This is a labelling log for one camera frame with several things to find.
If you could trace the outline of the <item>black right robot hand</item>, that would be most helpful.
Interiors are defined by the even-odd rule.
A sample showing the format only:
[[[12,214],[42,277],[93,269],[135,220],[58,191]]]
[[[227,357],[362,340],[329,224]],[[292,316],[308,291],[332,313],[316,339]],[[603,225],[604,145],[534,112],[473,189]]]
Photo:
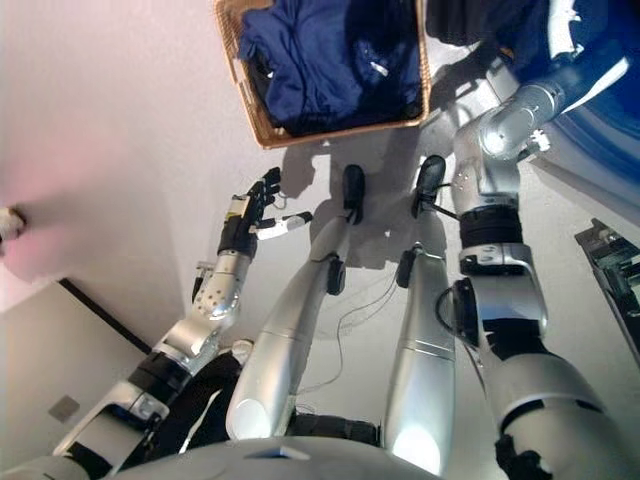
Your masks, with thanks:
[[[584,50],[571,25],[582,21],[576,1],[527,1],[514,60],[516,77],[525,82],[574,61]]]

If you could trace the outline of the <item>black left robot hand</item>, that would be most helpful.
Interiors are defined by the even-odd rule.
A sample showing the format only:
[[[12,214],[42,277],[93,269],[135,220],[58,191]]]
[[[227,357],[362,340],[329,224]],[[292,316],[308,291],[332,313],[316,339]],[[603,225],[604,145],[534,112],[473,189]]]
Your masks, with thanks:
[[[259,241],[285,235],[313,220],[309,211],[266,218],[265,210],[280,192],[281,170],[274,167],[259,178],[243,195],[233,195],[226,213],[217,254],[237,253],[253,259]]]

